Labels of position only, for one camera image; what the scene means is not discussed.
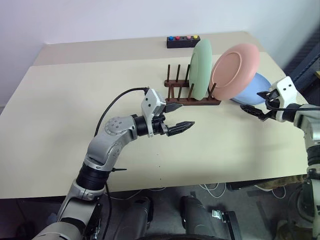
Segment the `tabletop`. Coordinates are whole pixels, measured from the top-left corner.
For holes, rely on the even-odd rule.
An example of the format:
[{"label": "tabletop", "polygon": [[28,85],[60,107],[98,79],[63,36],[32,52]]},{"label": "tabletop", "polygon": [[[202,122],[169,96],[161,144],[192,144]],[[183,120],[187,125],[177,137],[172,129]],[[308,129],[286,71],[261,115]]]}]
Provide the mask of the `tabletop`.
[{"label": "tabletop", "polygon": [[[258,73],[271,83],[285,77],[268,53],[259,49]],[[220,49],[218,54],[212,50],[213,63],[225,50]],[[166,96],[168,64],[172,79],[181,64],[183,78],[191,54],[130,58],[90,62],[89,57],[80,63],[68,59],[63,64],[49,57],[36,60],[0,115],[0,198],[66,195],[106,106],[129,88],[151,87]],[[115,116],[141,115],[143,99],[142,92],[125,95],[104,123]],[[305,103],[301,95],[298,102]],[[257,107],[266,110],[263,104]],[[184,106],[165,116],[169,126],[183,121],[195,124],[183,134],[142,136],[129,143],[115,165],[127,170],[110,175],[111,191],[247,181],[306,172],[303,132],[290,122],[261,122],[231,100],[217,106]]]}]

